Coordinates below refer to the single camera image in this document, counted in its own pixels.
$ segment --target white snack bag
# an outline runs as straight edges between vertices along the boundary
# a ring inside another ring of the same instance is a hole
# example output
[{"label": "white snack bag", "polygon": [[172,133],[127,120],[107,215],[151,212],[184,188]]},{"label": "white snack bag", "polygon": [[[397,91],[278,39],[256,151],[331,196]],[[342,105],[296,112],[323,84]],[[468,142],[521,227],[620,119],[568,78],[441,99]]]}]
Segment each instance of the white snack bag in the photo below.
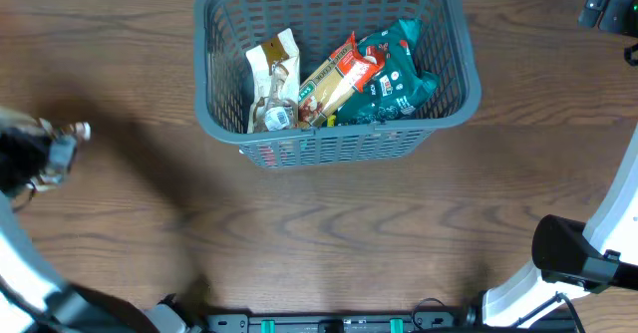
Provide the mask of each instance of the white snack bag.
[{"label": "white snack bag", "polygon": [[246,52],[254,80],[247,134],[292,129],[297,126],[299,48],[292,31]]}]

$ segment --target wooden table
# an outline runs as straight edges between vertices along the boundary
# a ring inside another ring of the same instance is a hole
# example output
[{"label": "wooden table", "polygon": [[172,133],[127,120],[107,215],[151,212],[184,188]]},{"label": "wooden table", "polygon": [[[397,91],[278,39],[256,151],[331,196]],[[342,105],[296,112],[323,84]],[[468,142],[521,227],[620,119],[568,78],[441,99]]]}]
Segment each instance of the wooden table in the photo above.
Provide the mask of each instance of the wooden table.
[{"label": "wooden table", "polygon": [[[547,214],[586,220],[636,126],[633,44],[576,25],[584,0],[465,0],[483,99],[394,162],[272,172],[193,115],[193,0],[0,0],[0,100],[94,140],[20,213],[70,280],[151,307],[197,275],[254,312],[462,304],[529,259]],[[578,301],[635,331],[638,293]]]}]

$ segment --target snack bag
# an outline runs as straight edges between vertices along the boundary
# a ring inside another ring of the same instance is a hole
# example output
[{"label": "snack bag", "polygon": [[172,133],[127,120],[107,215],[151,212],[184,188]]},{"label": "snack bag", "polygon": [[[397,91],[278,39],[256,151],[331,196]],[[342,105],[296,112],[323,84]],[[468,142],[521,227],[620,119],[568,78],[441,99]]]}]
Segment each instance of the snack bag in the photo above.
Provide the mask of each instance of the snack bag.
[{"label": "snack bag", "polygon": [[355,33],[335,50],[299,91],[299,127],[321,125],[355,93],[363,93],[364,85],[385,64],[383,53],[372,48],[364,58],[357,51]]},{"label": "snack bag", "polygon": [[299,49],[292,31],[246,52],[255,84],[247,133],[292,129],[297,124]]},{"label": "snack bag", "polygon": [[408,118],[420,109],[439,86],[431,73],[418,76],[412,61],[421,21],[398,20],[388,30],[372,34],[358,44],[361,53],[382,51],[385,67],[337,112],[336,125],[369,124]]}]

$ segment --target gray plastic basket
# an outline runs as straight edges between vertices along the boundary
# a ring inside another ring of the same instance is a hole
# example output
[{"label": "gray plastic basket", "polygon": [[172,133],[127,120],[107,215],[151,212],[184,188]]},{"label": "gray plastic basket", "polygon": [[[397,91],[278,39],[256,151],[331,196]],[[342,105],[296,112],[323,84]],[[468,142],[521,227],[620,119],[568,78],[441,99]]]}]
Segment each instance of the gray plastic basket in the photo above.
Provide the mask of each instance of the gray plastic basket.
[{"label": "gray plastic basket", "polygon": [[[413,53],[417,70],[441,77],[413,120],[245,134],[253,83],[245,52],[291,28],[307,78],[354,30],[357,38],[399,18],[424,25]],[[480,82],[461,0],[196,0],[195,112],[216,139],[239,145],[263,167],[397,158],[434,130],[460,125],[479,107]]]}]

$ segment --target green connector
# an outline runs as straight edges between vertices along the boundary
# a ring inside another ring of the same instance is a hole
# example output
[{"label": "green connector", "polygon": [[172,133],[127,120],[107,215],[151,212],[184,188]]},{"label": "green connector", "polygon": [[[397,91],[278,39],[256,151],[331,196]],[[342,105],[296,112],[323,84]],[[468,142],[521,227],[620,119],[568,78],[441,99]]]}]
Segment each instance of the green connector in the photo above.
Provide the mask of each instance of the green connector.
[{"label": "green connector", "polygon": [[403,333],[403,319],[393,318],[390,320],[390,333]]},{"label": "green connector", "polygon": [[261,333],[275,333],[275,321],[272,321],[272,320],[261,321]]}]

